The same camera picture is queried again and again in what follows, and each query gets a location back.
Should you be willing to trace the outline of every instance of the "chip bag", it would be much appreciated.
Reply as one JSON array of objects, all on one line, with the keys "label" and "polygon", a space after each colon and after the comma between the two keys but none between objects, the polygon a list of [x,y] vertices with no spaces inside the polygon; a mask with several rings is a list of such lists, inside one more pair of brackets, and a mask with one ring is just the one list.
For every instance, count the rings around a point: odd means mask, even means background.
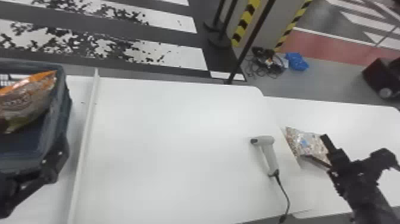
[{"label": "chip bag", "polygon": [[11,133],[31,123],[50,106],[57,71],[33,74],[0,89],[0,133]]},{"label": "chip bag", "polygon": [[326,164],[330,164],[326,154],[328,149],[320,139],[319,134],[303,132],[295,128],[286,127],[286,140],[295,157],[311,155]]}]

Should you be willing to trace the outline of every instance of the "yellow black striped pole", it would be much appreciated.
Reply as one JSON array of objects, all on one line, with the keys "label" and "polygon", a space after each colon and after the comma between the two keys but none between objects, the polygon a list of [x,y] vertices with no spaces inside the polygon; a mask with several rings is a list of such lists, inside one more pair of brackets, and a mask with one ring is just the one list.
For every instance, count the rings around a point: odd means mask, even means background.
[{"label": "yellow black striped pole", "polygon": [[246,29],[253,20],[254,12],[260,6],[261,0],[249,0],[249,3],[246,6],[245,12],[242,15],[242,18],[237,26],[235,34],[232,37],[232,45],[239,46],[240,41],[243,36],[246,34]]},{"label": "yellow black striped pole", "polygon": [[305,0],[303,6],[299,11],[297,11],[295,18],[292,20],[292,22],[287,26],[285,32],[283,33],[282,37],[279,39],[278,43],[276,44],[274,51],[278,52],[279,49],[282,47],[283,43],[285,42],[286,38],[288,38],[289,34],[293,30],[293,28],[296,26],[296,23],[300,20],[300,18],[304,15],[305,11],[307,8],[310,6],[311,2],[313,0]]}]

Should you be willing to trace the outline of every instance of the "cable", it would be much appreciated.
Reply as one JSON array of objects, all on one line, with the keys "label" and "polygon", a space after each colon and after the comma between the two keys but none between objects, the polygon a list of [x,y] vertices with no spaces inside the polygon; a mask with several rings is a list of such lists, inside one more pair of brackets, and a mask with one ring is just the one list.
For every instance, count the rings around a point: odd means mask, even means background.
[{"label": "cable", "polygon": [[247,61],[247,65],[245,67],[245,74],[248,77],[264,77],[268,76],[272,79],[277,79],[279,76],[282,75],[283,71],[285,70],[283,60],[278,55],[273,55],[272,58],[273,64],[271,66],[267,66],[265,64],[265,57],[256,57],[253,55],[247,55],[245,61]]},{"label": "cable", "polygon": [[286,221],[286,219],[288,218],[288,213],[289,213],[289,209],[290,209],[290,199],[288,194],[286,193],[285,189],[283,188],[283,185],[280,181],[279,178],[279,173],[277,173],[276,175],[274,175],[276,182],[278,183],[280,189],[282,190],[283,194],[285,195],[286,198],[286,203],[287,203],[287,207],[286,207],[286,211],[283,215],[281,215],[281,217],[279,218],[279,222],[278,224],[284,223]]}]

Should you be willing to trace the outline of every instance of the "black pole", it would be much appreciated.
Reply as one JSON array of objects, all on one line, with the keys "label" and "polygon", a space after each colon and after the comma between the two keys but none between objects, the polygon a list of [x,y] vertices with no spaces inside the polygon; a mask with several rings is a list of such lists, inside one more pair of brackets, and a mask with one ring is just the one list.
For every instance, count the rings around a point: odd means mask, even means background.
[{"label": "black pole", "polygon": [[213,20],[205,20],[203,22],[204,27],[209,31],[209,32],[218,32],[221,30],[221,23],[220,23],[220,16],[222,9],[224,8],[226,0],[220,0],[220,5],[217,8],[217,12],[215,13],[215,16]]},{"label": "black pole", "polygon": [[221,12],[222,12],[222,9],[224,8],[225,2],[226,2],[226,0],[220,1],[220,5],[218,6],[217,13],[215,14],[214,19],[212,21],[212,25],[214,27],[216,27],[218,21],[220,21]]},{"label": "black pole", "polygon": [[264,24],[264,21],[266,20],[267,16],[269,15],[272,6],[275,4],[276,0],[269,0],[267,5],[264,8],[264,11],[262,12],[260,19],[258,19],[257,24],[254,27],[253,32],[251,33],[249,40],[247,41],[242,53],[240,54],[240,57],[238,59],[237,64],[235,65],[235,68],[233,69],[233,71],[231,72],[229,78],[226,80],[225,84],[227,85],[231,85],[233,78],[235,78],[236,72],[239,70],[240,66],[243,63],[243,60],[246,58],[246,55],[248,53],[248,51],[250,50],[251,46],[253,45],[253,42],[255,40],[255,38],[257,37],[258,32],[260,31],[261,27]]},{"label": "black pole", "polygon": [[224,25],[223,25],[222,29],[220,30],[220,35],[218,37],[218,40],[222,40],[222,38],[224,37],[224,35],[226,33],[226,29],[228,28],[230,19],[232,18],[233,11],[236,8],[236,4],[238,4],[238,0],[232,0],[232,3],[229,6],[228,13],[226,14]]},{"label": "black pole", "polygon": [[228,12],[226,14],[224,24],[222,28],[220,29],[220,33],[210,33],[208,35],[208,41],[210,44],[212,44],[216,48],[229,48],[232,46],[232,41],[228,36],[226,35],[226,29],[228,28],[230,19],[232,18],[233,12],[236,8],[236,5],[238,4],[238,0],[232,0]]}]

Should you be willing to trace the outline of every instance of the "white floor marking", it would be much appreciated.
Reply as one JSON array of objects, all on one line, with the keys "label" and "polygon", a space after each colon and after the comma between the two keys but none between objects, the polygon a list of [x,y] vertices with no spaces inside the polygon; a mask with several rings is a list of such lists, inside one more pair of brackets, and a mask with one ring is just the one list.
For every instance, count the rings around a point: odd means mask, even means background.
[{"label": "white floor marking", "polygon": [[400,40],[394,38],[386,38],[379,46],[400,50]]},{"label": "white floor marking", "polygon": [[354,2],[358,2],[358,3],[361,3],[361,4],[363,4],[364,2],[363,2],[363,0],[352,0],[352,1],[354,1]]},{"label": "white floor marking", "polygon": [[394,25],[391,25],[389,23],[384,23],[381,21],[376,21],[372,20],[369,18],[361,17],[358,15],[353,15],[350,13],[345,13],[341,12],[348,20],[350,20],[352,23],[359,24],[362,26],[367,26],[370,28],[378,29],[378,30],[383,30],[383,31],[391,31],[395,27]]},{"label": "white floor marking", "polygon": [[393,33],[399,34],[400,35],[400,29],[396,28],[395,31],[393,31]]},{"label": "white floor marking", "polygon": [[327,2],[329,2],[332,5],[336,5],[338,7],[342,7],[342,8],[347,8],[348,10],[354,10],[354,11],[358,11],[361,13],[365,13],[368,15],[373,15],[379,18],[385,18],[383,15],[379,14],[377,11],[371,9],[371,8],[367,8],[361,5],[356,5],[350,2],[345,2],[342,0],[326,0]]},{"label": "white floor marking", "polygon": [[[46,8],[50,1],[39,2],[34,0],[1,0],[32,7]],[[74,5],[63,4],[63,1],[51,5],[58,11],[69,11],[95,17],[113,18],[119,20],[138,20],[142,24],[189,33],[197,33],[195,21],[192,17],[151,10],[147,8],[125,5],[102,0],[74,0]]]},{"label": "white floor marking", "polygon": [[328,38],[335,38],[335,39],[348,41],[348,42],[353,42],[353,43],[359,43],[359,44],[368,45],[368,46],[374,46],[375,45],[374,43],[369,43],[369,42],[365,42],[365,41],[359,41],[359,40],[355,40],[355,39],[351,39],[351,38],[344,38],[343,36],[336,36],[336,35],[332,35],[332,34],[328,34],[328,33],[321,33],[321,32],[318,32],[318,31],[303,29],[303,28],[300,28],[300,27],[294,27],[293,30],[302,31],[302,32],[305,32],[305,33],[312,33],[312,34],[316,34],[316,35],[320,35],[320,36],[326,36]]},{"label": "white floor marking", "polygon": [[0,20],[0,27],[0,47],[6,49],[208,70],[201,48],[119,39],[10,20]]},{"label": "white floor marking", "polygon": [[371,40],[373,40],[375,43],[378,43],[384,38],[384,36],[380,36],[375,33],[369,33],[369,32],[364,32]]},{"label": "white floor marking", "polygon": [[[383,36],[376,35],[374,33],[369,33],[365,32],[367,36],[369,36],[371,39],[375,40],[381,40]],[[379,44],[379,46],[383,46],[385,48],[391,48],[391,49],[396,49],[400,50],[400,40],[394,39],[394,38],[385,38],[382,43]]]},{"label": "white floor marking", "polygon": [[387,12],[388,14],[390,14],[392,17],[395,17],[397,20],[400,21],[400,15],[393,12],[390,8],[388,8],[387,6],[383,5],[380,2],[374,2],[375,5],[377,5],[379,8],[381,8],[383,11]]},{"label": "white floor marking", "polygon": [[[228,72],[220,72],[220,71],[210,71],[211,77],[216,79],[228,79],[230,73]],[[245,77],[243,74],[236,74],[233,80],[245,81]]]},{"label": "white floor marking", "polygon": [[159,0],[159,1],[171,2],[171,3],[178,4],[178,5],[189,6],[188,0]]}]

